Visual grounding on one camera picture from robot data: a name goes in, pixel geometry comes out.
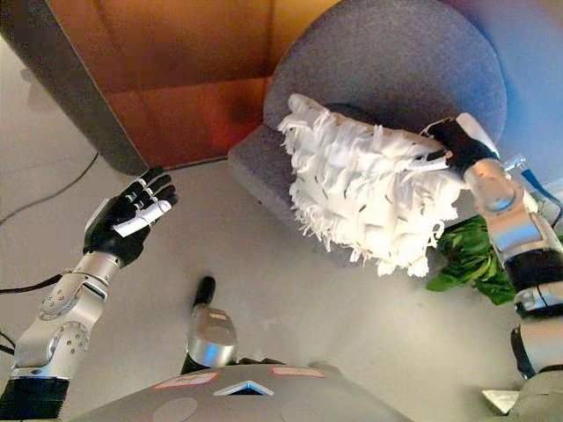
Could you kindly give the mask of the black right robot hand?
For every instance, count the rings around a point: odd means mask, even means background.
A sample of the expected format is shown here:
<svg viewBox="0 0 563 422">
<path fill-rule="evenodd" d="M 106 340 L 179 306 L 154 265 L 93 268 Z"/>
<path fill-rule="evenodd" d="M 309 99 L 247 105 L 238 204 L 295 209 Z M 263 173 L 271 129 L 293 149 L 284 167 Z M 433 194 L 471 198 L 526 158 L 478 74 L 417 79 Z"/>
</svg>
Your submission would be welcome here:
<svg viewBox="0 0 563 422">
<path fill-rule="evenodd" d="M 500 160 L 492 139 L 469 113 L 460 113 L 456 117 L 431 123 L 420 132 L 420 135 L 434 139 L 450 152 L 446 164 L 461 178 L 481 160 Z"/>
</svg>

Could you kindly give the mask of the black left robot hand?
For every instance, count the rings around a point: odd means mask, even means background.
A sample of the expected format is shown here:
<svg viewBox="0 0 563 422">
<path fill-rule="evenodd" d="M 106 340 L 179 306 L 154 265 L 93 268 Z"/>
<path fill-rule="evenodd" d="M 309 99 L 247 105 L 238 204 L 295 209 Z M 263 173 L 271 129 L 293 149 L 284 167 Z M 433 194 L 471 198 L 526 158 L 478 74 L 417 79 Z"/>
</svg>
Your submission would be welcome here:
<svg viewBox="0 0 563 422">
<path fill-rule="evenodd" d="M 151 227 L 178 203 L 171 176 L 148 169 L 121 193 L 100 203 L 85 226 L 83 253 L 103 252 L 120 267 L 137 260 Z"/>
</svg>

